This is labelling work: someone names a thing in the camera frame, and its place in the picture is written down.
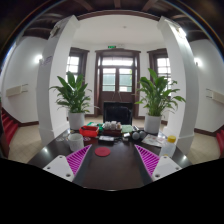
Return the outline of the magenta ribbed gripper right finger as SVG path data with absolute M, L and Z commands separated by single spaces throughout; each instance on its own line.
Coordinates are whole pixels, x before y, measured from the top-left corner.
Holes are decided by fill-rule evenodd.
M 181 167 L 168 156 L 161 156 L 135 145 L 146 171 L 153 181 L 181 170 Z

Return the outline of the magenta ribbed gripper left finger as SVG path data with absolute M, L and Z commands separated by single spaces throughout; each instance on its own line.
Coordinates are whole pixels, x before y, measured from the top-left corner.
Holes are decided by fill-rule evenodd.
M 72 182 L 77 175 L 91 145 L 87 145 L 68 156 L 59 155 L 44 167 L 45 171 Z

